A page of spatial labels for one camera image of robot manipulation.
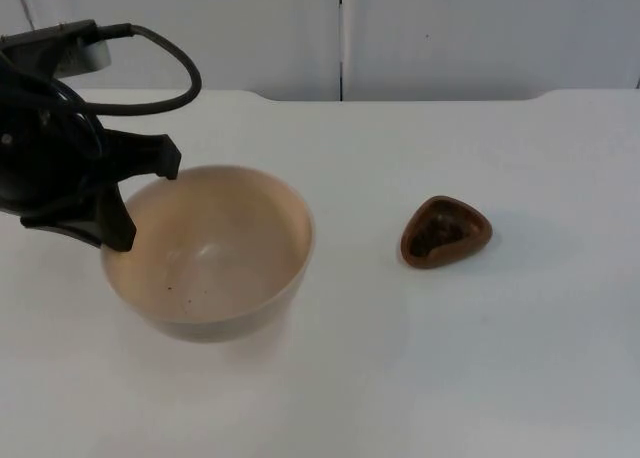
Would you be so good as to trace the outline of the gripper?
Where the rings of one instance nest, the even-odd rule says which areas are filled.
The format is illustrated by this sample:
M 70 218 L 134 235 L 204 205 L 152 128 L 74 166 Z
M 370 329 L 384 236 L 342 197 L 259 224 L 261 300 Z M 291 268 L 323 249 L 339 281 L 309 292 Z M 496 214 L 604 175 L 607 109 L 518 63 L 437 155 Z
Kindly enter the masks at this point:
M 154 174 L 177 178 L 181 152 L 166 135 L 106 130 L 93 114 L 36 109 L 18 95 L 83 105 L 68 85 L 1 77 L 1 210 L 27 229 L 53 232 L 117 252 L 132 249 L 136 226 L 109 180 Z

